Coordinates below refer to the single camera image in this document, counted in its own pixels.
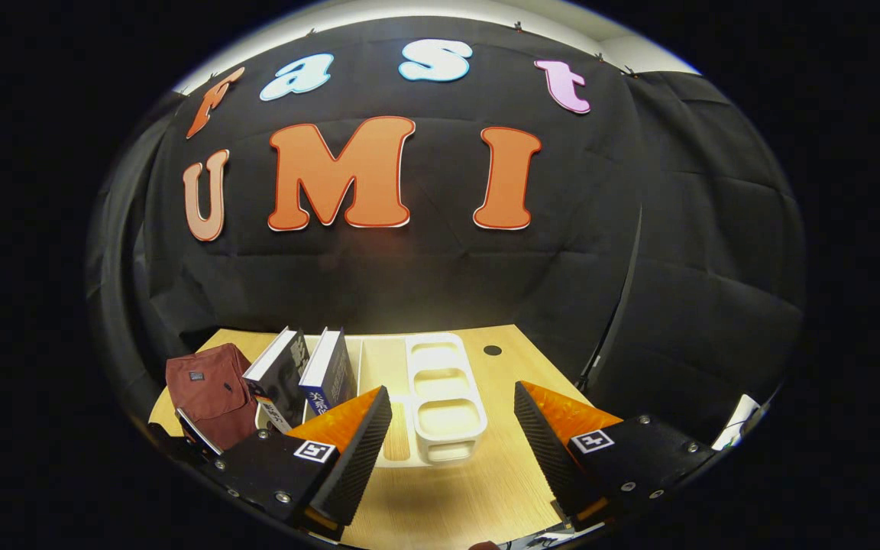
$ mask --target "wooden table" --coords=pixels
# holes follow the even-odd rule
[[[500,544],[559,523],[550,504],[552,492],[514,417],[514,383],[527,380],[581,403],[589,401],[514,325],[450,332],[464,341],[488,416],[474,456],[447,467],[376,467],[341,542],[374,550],[467,550],[474,543]],[[273,337],[223,328],[200,351],[233,342],[254,361]],[[488,355],[487,345],[496,345],[502,353]],[[376,365],[374,353],[366,356],[360,389],[384,384],[391,396],[409,393],[405,373]],[[405,421],[402,408],[394,403],[383,444],[387,458],[404,458],[400,454],[408,448]],[[168,434],[182,435],[167,389],[149,422],[158,422]]]

